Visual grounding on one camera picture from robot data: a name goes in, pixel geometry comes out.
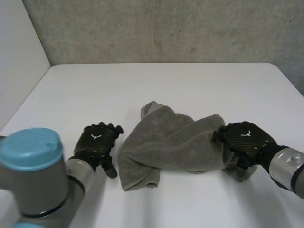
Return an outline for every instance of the robotic hand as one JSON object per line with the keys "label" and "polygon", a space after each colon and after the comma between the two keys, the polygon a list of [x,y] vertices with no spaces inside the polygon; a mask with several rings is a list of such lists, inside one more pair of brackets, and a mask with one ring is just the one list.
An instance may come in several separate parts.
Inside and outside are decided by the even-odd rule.
{"label": "robotic hand", "polygon": [[213,133],[213,140],[219,140],[239,157],[239,167],[262,165],[278,186],[304,199],[303,153],[277,145],[269,134],[249,122],[221,126]]}
{"label": "robotic hand", "polygon": [[117,171],[112,164],[110,151],[115,145],[115,140],[124,131],[121,126],[114,127],[111,123],[105,125],[91,125],[84,129],[74,149],[74,156],[70,159],[82,159],[91,164],[94,169],[101,164],[109,178],[116,178]]}

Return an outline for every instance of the towel fold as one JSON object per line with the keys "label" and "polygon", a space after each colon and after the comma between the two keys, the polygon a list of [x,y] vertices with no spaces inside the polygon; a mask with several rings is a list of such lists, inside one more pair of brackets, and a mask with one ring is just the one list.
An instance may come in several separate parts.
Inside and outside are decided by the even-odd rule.
{"label": "towel fold", "polygon": [[118,156],[123,190],[157,187],[160,169],[204,172],[235,166],[234,153],[212,141],[213,132],[224,124],[218,114],[194,121],[150,102]]}

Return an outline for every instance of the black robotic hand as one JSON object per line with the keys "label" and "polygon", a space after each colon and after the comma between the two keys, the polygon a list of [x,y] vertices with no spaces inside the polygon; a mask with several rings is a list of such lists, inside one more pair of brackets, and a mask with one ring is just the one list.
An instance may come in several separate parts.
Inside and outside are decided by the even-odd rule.
{"label": "black robotic hand", "polygon": [[221,126],[213,133],[213,140],[220,140],[238,157],[242,168],[258,164],[257,157],[263,146],[276,144],[275,140],[258,126],[249,122]]}
{"label": "black robotic hand", "polygon": [[84,129],[74,149],[75,156],[87,156],[87,161],[93,166],[101,164],[105,173],[110,178],[117,177],[117,171],[112,164],[110,151],[115,145],[115,140],[124,131],[121,126],[114,127],[101,122]]}

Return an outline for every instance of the gray towel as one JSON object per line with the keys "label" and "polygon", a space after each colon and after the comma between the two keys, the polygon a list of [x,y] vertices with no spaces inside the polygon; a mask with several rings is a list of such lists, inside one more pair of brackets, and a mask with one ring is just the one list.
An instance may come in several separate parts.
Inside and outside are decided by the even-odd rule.
{"label": "gray towel", "polygon": [[123,190],[157,187],[160,169],[202,172],[235,165],[234,153],[212,141],[224,124],[218,114],[194,121],[156,102],[147,104],[118,156]]}

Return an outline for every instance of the white wall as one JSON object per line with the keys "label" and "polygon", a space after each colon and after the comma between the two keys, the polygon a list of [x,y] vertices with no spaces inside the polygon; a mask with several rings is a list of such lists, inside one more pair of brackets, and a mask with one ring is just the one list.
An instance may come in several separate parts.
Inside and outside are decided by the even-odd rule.
{"label": "white wall", "polygon": [[50,68],[21,0],[0,0],[0,129]]}

